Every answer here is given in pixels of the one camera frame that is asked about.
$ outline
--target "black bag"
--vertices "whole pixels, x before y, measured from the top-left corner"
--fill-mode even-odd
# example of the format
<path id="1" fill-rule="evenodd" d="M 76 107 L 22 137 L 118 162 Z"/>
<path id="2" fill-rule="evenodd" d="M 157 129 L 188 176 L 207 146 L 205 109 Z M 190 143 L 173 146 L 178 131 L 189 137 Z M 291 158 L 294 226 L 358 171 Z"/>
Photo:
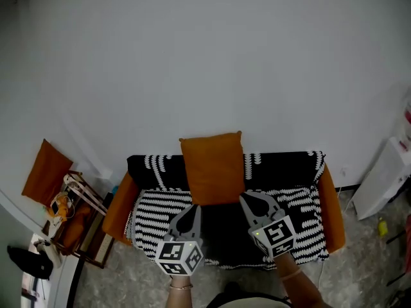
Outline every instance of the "black bag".
<path id="1" fill-rule="evenodd" d="M 48 279 L 53 271 L 53 263 L 45 252 L 36 254 L 20 248 L 7 246 L 8 256 L 23 270 L 36 278 Z"/>

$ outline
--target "bracelet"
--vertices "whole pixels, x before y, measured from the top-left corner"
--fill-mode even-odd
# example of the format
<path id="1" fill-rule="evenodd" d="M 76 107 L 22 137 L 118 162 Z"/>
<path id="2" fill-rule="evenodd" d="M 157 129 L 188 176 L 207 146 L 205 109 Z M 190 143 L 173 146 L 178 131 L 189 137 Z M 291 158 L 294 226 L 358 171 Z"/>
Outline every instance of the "bracelet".
<path id="1" fill-rule="evenodd" d="M 289 275 L 284 276 L 284 277 L 280 277 L 280 280 L 282 280 L 282 281 L 289 280 L 290 278 L 293 278 L 294 276 L 297 276 L 300 272 L 301 272 L 301 269 L 299 268 L 297 271 L 294 271 L 292 274 L 289 274 Z"/>
<path id="2" fill-rule="evenodd" d="M 192 284 L 188 286 L 183 286 L 183 287 L 175 287 L 175 286 L 170 285 L 170 289 L 174 289 L 174 290 L 190 290 L 192 288 L 193 288 Z"/>

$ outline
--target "yellow bottle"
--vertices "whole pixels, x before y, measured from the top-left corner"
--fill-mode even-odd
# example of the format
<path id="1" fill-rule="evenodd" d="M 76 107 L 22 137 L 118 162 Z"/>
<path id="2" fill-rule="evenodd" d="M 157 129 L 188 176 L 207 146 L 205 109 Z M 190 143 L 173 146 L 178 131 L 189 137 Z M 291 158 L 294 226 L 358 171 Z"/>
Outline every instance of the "yellow bottle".
<path id="1" fill-rule="evenodd" d="M 385 220 L 383 218 L 380 218 L 380 221 L 378 222 L 378 235 L 380 237 L 384 237 L 388 234 L 388 226 Z"/>

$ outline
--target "white wall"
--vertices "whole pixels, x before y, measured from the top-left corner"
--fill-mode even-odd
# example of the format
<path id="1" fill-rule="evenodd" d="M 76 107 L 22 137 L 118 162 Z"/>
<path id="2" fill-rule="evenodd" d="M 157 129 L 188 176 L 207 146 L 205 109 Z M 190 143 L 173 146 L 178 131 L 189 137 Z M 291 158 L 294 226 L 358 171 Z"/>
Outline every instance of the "white wall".
<path id="1" fill-rule="evenodd" d="M 21 33 L 19 5 L 0 0 L 0 204 L 27 228 L 41 234 L 46 222 L 41 204 L 22 196 L 43 138 L 93 173 L 37 81 L 35 57 Z"/>
<path id="2" fill-rule="evenodd" d="M 411 0 L 18 7 L 27 68 L 5 71 L 0 93 L 0 188 L 16 200 L 43 137 L 82 158 L 61 110 L 117 179 L 131 154 L 242 130 L 246 151 L 320 149 L 336 186 L 357 184 L 411 83 Z"/>
<path id="3" fill-rule="evenodd" d="M 18 308 L 21 306 L 23 272 L 9 258 L 7 246 L 27 249 L 33 233 L 14 219 L 2 206 L 0 206 L 0 227 L 0 306 Z"/>

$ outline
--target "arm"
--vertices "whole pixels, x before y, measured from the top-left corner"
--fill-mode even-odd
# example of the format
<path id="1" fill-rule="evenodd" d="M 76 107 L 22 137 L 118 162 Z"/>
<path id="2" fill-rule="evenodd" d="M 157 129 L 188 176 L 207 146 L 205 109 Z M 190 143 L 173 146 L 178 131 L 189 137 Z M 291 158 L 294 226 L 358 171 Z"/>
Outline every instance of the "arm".
<path id="1" fill-rule="evenodd" d="M 293 257 L 289 253 L 274 258 L 278 275 L 281 278 L 297 273 L 283 281 L 288 297 L 295 308 L 321 308 L 328 307 L 323 301 L 319 290 L 313 282 L 300 270 Z"/>
<path id="2" fill-rule="evenodd" d="M 174 276 L 171 286 L 185 287 L 190 286 L 191 280 L 188 276 Z M 170 288 L 166 308 L 192 308 L 191 289 L 179 290 Z"/>

